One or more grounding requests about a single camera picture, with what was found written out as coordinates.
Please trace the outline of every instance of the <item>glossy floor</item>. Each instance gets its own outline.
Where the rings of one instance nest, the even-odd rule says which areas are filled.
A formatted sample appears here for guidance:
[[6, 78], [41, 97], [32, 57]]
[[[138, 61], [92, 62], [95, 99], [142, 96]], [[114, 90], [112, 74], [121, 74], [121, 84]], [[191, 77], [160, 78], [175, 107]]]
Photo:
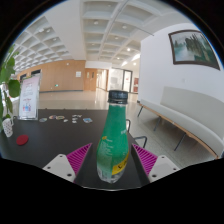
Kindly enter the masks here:
[[[40, 93], [40, 109], [108, 109], [108, 92], [70, 91]], [[171, 123], [161, 120], [156, 131], [153, 131], [158, 117], [152, 112], [143, 109], [140, 116], [140, 106], [137, 104], [138, 95], [129, 94], [126, 118], [131, 121], [130, 134], [133, 137], [146, 136], [145, 148], [155, 155], [165, 155], [179, 168], [211, 161], [214, 157], [198, 142], [185, 137], [177, 151], [174, 148], [183, 136], [183, 131]], [[143, 146], [144, 140], [137, 140]]]

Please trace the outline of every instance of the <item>cup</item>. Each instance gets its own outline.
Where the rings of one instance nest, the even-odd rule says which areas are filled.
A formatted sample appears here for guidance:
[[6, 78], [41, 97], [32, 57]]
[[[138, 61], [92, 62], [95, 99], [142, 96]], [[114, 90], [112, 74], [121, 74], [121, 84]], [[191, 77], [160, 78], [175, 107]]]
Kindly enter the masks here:
[[7, 136], [8, 138], [9, 138], [10, 136], [12, 136], [13, 131], [12, 131], [12, 121], [11, 121], [11, 119], [6, 118], [6, 119], [2, 122], [2, 125], [3, 125], [3, 129], [4, 129], [4, 132], [5, 132], [6, 136]]

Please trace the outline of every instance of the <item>coffered ceiling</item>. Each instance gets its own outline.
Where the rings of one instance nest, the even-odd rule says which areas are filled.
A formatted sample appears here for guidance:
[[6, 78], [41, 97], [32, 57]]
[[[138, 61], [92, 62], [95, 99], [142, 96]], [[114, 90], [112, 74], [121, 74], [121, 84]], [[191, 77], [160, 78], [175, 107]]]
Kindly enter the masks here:
[[191, 21], [159, 0], [68, 0], [42, 14], [15, 41], [15, 70], [66, 59], [121, 66], [141, 40]]

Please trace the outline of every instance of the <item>magenta triangle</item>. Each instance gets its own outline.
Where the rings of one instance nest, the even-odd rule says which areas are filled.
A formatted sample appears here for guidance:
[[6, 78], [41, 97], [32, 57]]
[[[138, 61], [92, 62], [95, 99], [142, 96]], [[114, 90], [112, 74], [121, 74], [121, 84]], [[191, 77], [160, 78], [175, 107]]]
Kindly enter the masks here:
[[92, 143], [84, 145], [67, 155], [67, 159], [68, 159], [72, 169], [74, 170], [75, 175], [77, 175], [77, 173], [79, 172], [79, 169], [80, 169], [91, 145], [92, 145]]
[[132, 144], [132, 146], [134, 147], [134, 149], [137, 152], [137, 155], [141, 161], [141, 164], [143, 166], [143, 169], [145, 170], [146, 175], [149, 175], [149, 172], [151, 171], [151, 169], [153, 168], [158, 156], [154, 155], [153, 153], [149, 152], [148, 150]]

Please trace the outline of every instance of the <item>green bottle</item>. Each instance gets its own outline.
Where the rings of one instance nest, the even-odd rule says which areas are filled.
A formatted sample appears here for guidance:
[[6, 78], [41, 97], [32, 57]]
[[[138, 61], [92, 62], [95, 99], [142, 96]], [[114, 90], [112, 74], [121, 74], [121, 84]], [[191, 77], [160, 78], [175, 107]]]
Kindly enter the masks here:
[[122, 176], [128, 160], [127, 99], [126, 91], [109, 91], [109, 110], [97, 147], [97, 172], [100, 179], [108, 183], [115, 183]]

